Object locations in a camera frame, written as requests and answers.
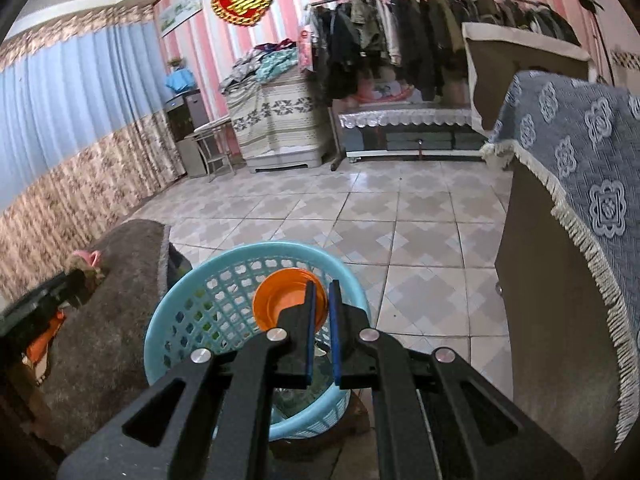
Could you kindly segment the light blue plastic basket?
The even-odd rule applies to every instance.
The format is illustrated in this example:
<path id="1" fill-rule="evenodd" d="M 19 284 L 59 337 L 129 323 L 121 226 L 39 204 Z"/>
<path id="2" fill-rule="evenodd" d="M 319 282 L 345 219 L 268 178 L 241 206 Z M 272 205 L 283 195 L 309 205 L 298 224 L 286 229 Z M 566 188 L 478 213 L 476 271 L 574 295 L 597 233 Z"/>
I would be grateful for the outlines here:
<path id="1" fill-rule="evenodd" d="M 340 282 L 342 298 L 369 312 L 367 296 L 348 266 L 324 250 L 286 240 L 235 247 L 186 272 L 157 305 L 143 345 L 146 380 L 154 385 L 198 348 L 213 354 L 238 350 L 259 333 L 252 311 L 258 286 L 277 270 L 304 269 L 324 288 Z M 307 439 L 324 434 L 343 418 L 350 392 L 325 370 L 307 390 L 273 397 L 269 439 Z"/>

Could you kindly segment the cloth covered storage box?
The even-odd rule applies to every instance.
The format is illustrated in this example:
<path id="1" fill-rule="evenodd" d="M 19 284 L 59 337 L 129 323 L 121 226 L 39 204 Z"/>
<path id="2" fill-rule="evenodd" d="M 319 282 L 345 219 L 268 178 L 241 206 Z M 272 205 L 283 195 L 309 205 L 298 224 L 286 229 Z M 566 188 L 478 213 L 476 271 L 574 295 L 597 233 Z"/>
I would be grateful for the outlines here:
<path id="1" fill-rule="evenodd" d="M 224 96 L 250 171 L 316 168 L 332 150 L 329 109 L 314 75 L 292 68 L 268 82 L 249 76 Z"/>

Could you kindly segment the pile of folded clothes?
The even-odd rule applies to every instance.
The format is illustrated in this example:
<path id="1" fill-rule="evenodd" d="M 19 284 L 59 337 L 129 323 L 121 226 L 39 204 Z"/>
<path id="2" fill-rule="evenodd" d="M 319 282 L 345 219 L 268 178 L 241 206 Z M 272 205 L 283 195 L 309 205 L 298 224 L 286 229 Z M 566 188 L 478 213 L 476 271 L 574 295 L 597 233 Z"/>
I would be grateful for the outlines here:
<path id="1" fill-rule="evenodd" d="M 230 74 L 219 84 L 219 91 L 227 93 L 250 77 L 261 84 L 272 81 L 296 66 L 297 61 L 297 44 L 291 39 L 258 44 L 234 62 Z"/>

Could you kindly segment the landscape wall picture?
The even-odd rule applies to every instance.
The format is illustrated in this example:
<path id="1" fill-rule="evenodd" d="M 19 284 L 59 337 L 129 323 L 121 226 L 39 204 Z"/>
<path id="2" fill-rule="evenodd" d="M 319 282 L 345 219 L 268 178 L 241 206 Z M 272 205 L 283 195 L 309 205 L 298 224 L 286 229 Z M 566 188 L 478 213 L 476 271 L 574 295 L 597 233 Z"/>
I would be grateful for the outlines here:
<path id="1" fill-rule="evenodd" d="M 165 10 L 160 11 L 160 36 L 165 37 L 202 9 L 202 0 L 176 0 L 171 3 Z"/>

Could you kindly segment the black water dispenser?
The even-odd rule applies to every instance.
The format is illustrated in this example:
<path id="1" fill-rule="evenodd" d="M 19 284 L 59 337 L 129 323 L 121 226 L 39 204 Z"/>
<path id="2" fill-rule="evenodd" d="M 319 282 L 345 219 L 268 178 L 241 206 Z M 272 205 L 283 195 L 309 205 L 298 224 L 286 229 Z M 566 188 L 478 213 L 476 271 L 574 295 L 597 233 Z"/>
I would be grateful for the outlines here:
<path id="1" fill-rule="evenodd" d="M 191 138 L 194 130 L 209 122 L 200 90 L 190 90 L 174 96 L 164 105 L 169 129 L 190 178 L 206 175 L 198 144 Z"/>

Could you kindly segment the orange plastic cup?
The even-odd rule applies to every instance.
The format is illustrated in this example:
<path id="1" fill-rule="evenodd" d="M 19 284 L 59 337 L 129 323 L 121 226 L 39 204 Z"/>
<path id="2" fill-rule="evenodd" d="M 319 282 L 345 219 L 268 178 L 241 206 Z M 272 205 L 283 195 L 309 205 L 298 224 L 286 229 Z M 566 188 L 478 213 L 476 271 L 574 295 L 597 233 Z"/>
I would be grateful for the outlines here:
<path id="1" fill-rule="evenodd" d="M 326 290 L 317 275 L 299 268 L 277 270 L 269 274 L 256 289 L 252 310 L 259 329 L 265 332 L 275 328 L 283 310 L 301 306 L 305 301 L 308 283 L 314 284 L 316 289 L 314 330 L 321 330 L 329 315 Z"/>

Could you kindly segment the cloth covered television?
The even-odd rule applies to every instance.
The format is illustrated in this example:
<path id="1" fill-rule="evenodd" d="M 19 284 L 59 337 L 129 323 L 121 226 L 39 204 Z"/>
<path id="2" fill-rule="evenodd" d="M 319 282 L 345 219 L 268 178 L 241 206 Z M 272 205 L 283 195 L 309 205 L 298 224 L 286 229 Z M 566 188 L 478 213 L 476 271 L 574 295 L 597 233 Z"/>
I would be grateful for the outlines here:
<path id="1" fill-rule="evenodd" d="M 570 42 L 536 32 L 486 23 L 462 25 L 468 59 L 472 127 L 485 136 L 494 128 L 513 77 L 538 70 L 597 80 L 590 54 Z"/>

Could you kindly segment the blue and floral curtain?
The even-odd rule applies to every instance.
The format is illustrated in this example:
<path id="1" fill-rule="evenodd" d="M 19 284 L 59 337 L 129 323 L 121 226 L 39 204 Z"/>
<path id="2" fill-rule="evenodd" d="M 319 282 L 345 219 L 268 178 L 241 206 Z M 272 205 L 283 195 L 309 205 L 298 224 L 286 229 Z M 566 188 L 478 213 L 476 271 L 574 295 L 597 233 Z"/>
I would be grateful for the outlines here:
<path id="1" fill-rule="evenodd" d="M 21 297 L 183 174 L 150 6 L 1 46 L 1 293 Z"/>

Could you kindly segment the pink piggy bank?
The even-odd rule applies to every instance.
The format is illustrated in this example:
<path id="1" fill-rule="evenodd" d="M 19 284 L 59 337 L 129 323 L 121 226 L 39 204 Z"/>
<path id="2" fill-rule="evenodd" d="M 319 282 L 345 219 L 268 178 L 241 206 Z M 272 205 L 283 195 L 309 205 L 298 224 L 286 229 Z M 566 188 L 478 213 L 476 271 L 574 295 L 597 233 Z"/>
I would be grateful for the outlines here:
<path id="1" fill-rule="evenodd" d="M 86 275 L 99 275 L 101 269 L 102 255 L 97 250 L 87 252 L 86 250 L 75 250 L 66 259 L 65 271 L 81 271 Z"/>

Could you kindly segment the clothes rack with coats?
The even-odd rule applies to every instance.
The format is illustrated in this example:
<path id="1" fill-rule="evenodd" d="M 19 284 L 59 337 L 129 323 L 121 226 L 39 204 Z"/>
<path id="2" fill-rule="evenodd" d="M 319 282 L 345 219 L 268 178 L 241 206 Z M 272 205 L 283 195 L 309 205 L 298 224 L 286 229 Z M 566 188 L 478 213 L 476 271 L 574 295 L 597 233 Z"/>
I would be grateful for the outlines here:
<path id="1" fill-rule="evenodd" d="M 525 30 L 578 44 L 545 4 L 522 0 L 338 0 L 307 6 L 303 70 L 338 112 L 392 103 L 459 106 L 469 78 L 463 26 Z"/>

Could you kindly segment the blue floral fringed cloth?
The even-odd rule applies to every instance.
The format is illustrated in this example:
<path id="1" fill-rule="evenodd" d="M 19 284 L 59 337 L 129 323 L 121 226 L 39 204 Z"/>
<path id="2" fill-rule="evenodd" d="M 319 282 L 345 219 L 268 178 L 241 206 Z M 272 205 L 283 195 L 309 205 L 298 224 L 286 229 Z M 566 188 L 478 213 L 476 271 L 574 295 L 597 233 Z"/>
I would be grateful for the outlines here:
<path id="1" fill-rule="evenodd" d="M 617 444 L 639 418 L 639 97 L 558 74 L 514 75 L 488 164 L 517 158 L 544 185 L 552 216 L 585 256 L 618 366 Z"/>

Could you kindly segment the low tv stand lace cover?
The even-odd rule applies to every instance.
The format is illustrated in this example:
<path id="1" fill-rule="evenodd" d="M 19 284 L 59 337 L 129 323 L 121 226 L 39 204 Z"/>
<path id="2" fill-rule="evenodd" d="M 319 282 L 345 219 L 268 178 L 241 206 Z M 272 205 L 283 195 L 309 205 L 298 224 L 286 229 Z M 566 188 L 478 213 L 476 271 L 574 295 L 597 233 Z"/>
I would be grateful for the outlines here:
<path id="1" fill-rule="evenodd" d="M 480 118 L 468 106 L 363 106 L 337 115 L 347 158 L 477 158 L 485 143 Z"/>

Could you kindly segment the small grey stool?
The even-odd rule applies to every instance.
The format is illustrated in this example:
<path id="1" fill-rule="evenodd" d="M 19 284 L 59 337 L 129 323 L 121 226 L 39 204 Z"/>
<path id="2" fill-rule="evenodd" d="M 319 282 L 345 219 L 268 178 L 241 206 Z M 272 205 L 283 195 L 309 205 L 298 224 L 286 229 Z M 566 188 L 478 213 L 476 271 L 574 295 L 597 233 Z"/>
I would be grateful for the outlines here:
<path id="1" fill-rule="evenodd" d="M 203 159 L 206 176 L 209 177 L 209 180 L 216 179 L 221 171 L 228 171 L 230 174 L 236 175 L 227 134 L 230 126 L 230 117 L 224 116 L 193 131 L 192 138 L 198 146 L 198 152 Z"/>

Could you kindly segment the grey fuzzy table mat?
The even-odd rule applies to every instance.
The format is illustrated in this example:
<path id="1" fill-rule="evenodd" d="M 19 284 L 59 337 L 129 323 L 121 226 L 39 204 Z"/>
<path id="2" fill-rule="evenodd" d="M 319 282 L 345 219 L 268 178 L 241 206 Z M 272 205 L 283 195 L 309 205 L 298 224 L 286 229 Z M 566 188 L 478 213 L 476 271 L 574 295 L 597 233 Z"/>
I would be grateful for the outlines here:
<path id="1" fill-rule="evenodd" d="M 71 453 L 148 388 L 144 336 L 168 291 L 170 227 L 129 220 L 97 243 L 106 278 L 67 315 L 41 387 L 52 443 Z"/>

